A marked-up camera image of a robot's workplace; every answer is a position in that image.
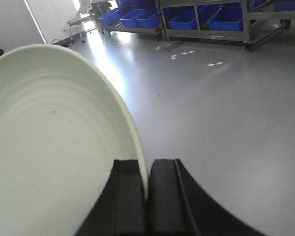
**plate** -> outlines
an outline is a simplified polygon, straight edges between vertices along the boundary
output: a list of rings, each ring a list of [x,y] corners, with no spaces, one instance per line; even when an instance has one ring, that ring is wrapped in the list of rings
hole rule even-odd
[[[114,159],[138,159],[123,100],[89,61],[60,46],[0,58],[0,236],[73,235]]]

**gray floor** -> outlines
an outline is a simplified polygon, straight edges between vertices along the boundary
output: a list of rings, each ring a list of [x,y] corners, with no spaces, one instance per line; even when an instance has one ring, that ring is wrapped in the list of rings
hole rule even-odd
[[[268,235],[295,236],[292,24],[251,53],[241,43],[97,31],[70,48],[123,97],[149,167],[180,158],[235,216]]]

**shelf rack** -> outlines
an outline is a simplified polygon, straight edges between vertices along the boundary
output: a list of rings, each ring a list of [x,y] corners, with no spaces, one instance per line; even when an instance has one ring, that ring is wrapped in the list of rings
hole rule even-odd
[[[276,4],[283,2],[292,2],[295,0],[268,0],[253,10],[250,10],[250,0],[155,0],[157,11],[161,16],[161,24],[154,29],[146,28],[125,28],[120,22],[114,26],[102,27],[101,31],[122,31],[133,33],[144,33],[157,35],[160,32],[164,39],[170,40],[170,37],[186,37],[186,38],[199,38],[199,39],[218,39],[218,40],[231,40],[241,41],[244,43],[246,51],[250,52],[253,45],[264,42],[273,37],[284,29],[289,28],[291,20],[295,19],[295,10],[277,10]],[[243,31],[217,31],[207,30],[204,26],[200,25],[198,6],[207,4],[227,4],[240,2],[243,14]],[[170,29],[167,27],[168,22],[164,15],[164,8],[167,7],[186,7],[193,6],[196,13],[196,20],[198,29],[196,30],[181,30]],[[268,20],[278,19],[281,20],[281,26],[277,29],[270,31],[266,36],[257,36],[258,31],[265,25]]]

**blue storage bin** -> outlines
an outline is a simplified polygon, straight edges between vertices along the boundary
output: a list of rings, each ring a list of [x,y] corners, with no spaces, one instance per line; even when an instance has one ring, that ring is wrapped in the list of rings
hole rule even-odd
[[[213,5],[202,5],[198,7],[198,15],[200,19],[200,25],[204,25],[212,16],[214,13],[220,9],[219,4],[213,4]]]
[[[145,2],[144,0],[121,0],[121,1],[122,1],[122,4],[125,4],[125,5],[138,5]]]
[[[146,9],[132,10],[127,15],[120,18],[120,21],[123,23],[125,27],[138,27],[139,25],[136,18],[140,17],[146,11]]]
[[[197,20],[194,9],[186,9],[169,21],[174,30],[196,30]]]
[[[255,0],[254,4],[251,5],[250,10],[255,9],[257,6],[265,3],[267,0]]]
[[[243,31],[242,9],[239,7],[222,8],[209,25],[211,30]]]
[[[144,8],[146,8],[146,6],[145,6],[144,3],[141,3],[141,4],[131,4],[131,5],[129,5],[129,8],[131,10],[137,10],[137,9],[144,9]]]
[[[112,26],[113,24],[117,23],[124,15],[125,9],[123,7],[118,7],[98,17],[98,20],[102,26]]]
[[[276,1],[274,3],[275,11],[295,11],[295,0]]]
[[[152,29],[158,26],[161,23],[161,20],[156,8],[151,8],[139,16],[137,22],[142,28]]]

